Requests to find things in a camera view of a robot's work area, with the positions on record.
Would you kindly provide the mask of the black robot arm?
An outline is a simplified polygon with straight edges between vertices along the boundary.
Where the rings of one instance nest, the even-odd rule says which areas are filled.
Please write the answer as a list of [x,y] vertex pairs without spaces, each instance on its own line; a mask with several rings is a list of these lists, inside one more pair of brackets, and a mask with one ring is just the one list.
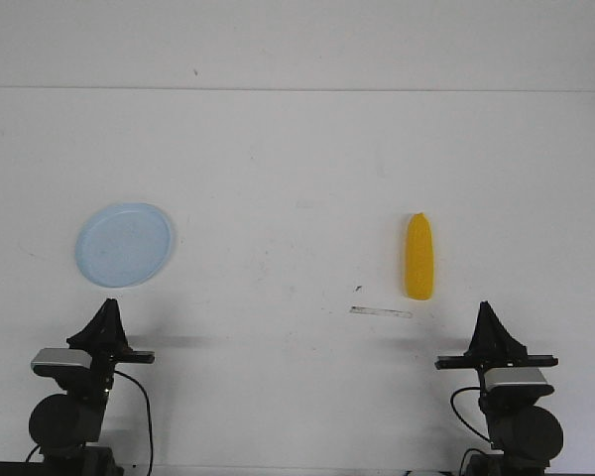
[[49,475],[122,475],[113,450],[97,444],[114,378],[137,380],[120,364],[150,365],[152,351],[133,349],[115,298],[108,298],[66,347],[41,349],[31,361],[35,375],[54,380],[58,394],[42,399],[29,418],[29,434]]
[[455,399],[465,392],[479,393],[478,407],[487,432],[475,434],[489,443],[485,452],[468,448],[461,458],[460,475],[542,475],[563,447],[559,420],[536,403],[551,395],[554,387],[543,368],[554,367],[552,355],[531,354],[514,338],[493,307],[482,301],[468,349],[461,356],[439,356],[438,370],[472,369],[478,384],[452,393],[450,406],[460,421],[465,418]]

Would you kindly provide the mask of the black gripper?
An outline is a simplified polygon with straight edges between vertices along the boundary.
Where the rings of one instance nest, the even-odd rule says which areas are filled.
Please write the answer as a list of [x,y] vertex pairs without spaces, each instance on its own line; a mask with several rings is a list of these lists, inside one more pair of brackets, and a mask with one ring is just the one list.
[[[102,350],[113,343],[112,327],[109,318],[112,315],[114,340],[117,350]],[[102,350],[93,354],[90,370],[102,385],[111,385],[113,374],[118,364],[150,365],[155,362],[153,351],[133,350],[128,347],[127,336],[122,324],[118,301],[108,298],[86,326],[66,340],[70,349]]]
[[[498,358],[523,359],[491,359],[478,357],[485,352],[485,327],[490,334],[490,348]],[[558,359],[551,355],[530,355],[527,347],[515,339],[500,321],[493,307],[487,301],[481,301],[477,314],[473,335],[465,356],[438,356],[434,362],[436,370],[473,369],[479,381],[484,385],[483,374],[492,368],[504,367],[537,367],[551,368],[558,365]]]

